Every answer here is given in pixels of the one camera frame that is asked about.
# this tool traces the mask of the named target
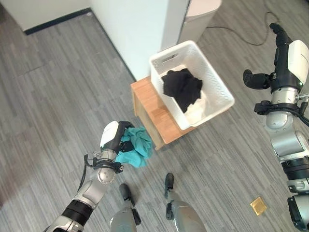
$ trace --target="power cord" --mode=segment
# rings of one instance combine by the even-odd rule
[[[261,43],[251,43],[251,42],[249,42],[249,41],[247,41],[246,39],[244,39],[238,32],[236,32],[235,30],[233,30],[233,29],[231,29],[231,28],[228,28],[228,27],[222,27],[222,26],[213,26],[213,27],[207,27],[207,28],[220,28],[220,29],[226,29],[226,30],[229,30],[229,31],[231,31],[232,33],[234,33],[234,34],[236,34],[242,41],[244,41],[245,43],[247,43],[247,44],[250,44],[250,45],[253,45],[253,46],[261,46],[261,45],[263,45],[265,42],[266,42],[266,40],[267,40],[267,38],[268,38],[268,35],[269,35],[269,27],[268,27],[268,23],[267,23],[267,16],[268,15],[272,15],[272,16],[274,16],[275,18],[276,18],[276,22],[274,22],[274,23],[279,23],[279,17],[275,14],[275,13],[273,13],[273,12],[271,12],[270,11],[270,9],[269,9],[269,7],[267,6],[267,4],[266,4],[266,2],[265,2],[265,0],[263,0],[263,2],[264,2],[264,7],[268,10],[265,14],[264,14],[264,24],[265,24],[265,27],[266,27],[266,35],[265,35],[265,38],[263,39],[263,41],[261,42]]]

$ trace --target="white wall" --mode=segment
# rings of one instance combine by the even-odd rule
[[[188,2],[91,0],[91,9],[139,80],[150,74],[149,56],[177,43]]]
[[[89,0],[0,0],[22,30],[90,6]]]

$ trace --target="plastic basket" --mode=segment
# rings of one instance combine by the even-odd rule
[[[193,41],[186,41],[150,57],[151,82],[182,130],[208,121],[230,108],[235,100],[219,75]],[[187,68],[203,81],[201,99],[183,113],[175,99],[163,94],[162,76]]]

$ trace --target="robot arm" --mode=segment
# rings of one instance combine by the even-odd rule
[[[84,230],[84,225],[103,198],[116,173],[123,170],[123,166],[114,162],[114,159],[120,150],[132,146],[121,142],[121,137],[128,127],[134,126],[127,121],[119,123],[113,121],[105,127],[100,143],[101,153],[96,154],[92,165],[88,163],[87,155],[85,156],[85,164],[92,167],[95,172],[78,190],[65,211],[44,232],[82,232]]]
[[[309,50],[303,42],[292,41],[280,25],[270,27],[277,35],[275,71],[267,75],[246,70],[243,80],[253,89],[271,89],[271,101],[256,104],[254,111],[266,115],[265,129],[289,179],[289,190],[298,193],[288,199],[291,219],[300,231],[309,231],[309,143],[293,128],[295,116],[309,126],[304,117],[309,95],[300,94],[307,80]]]

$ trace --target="gray wood floor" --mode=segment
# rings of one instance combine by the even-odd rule
[[[269,0],[292,39],[309,45],[306,0]],[[229,26],[252,42],[265,34],[261,0],[224,0],[211,22]],[[99,150],[104,126],[134,117],[132,76],[92,16],[80,16],[25,36],[10,16],[0,15],[0,231],[42,231],[75,194],[83,154]],[[206,29],[198,43],[233,93],[236,103],[183,138],[155,152],[145,168],[125,165],[85,231],[109,231],[122,205],[118,186],[130,185],[138,202],[141,232],[173,232],[165,220],[163,182],[199,213],[210,232],[290,232],[286,177],[272,152],[263,117],[254,104],[269,90],[242,83],[246,68],[273,71],[275,36],[251,46],[223,29]],[[309,137],[308,129],[297,127]],[[257,217],[258,196],[267,210]]]

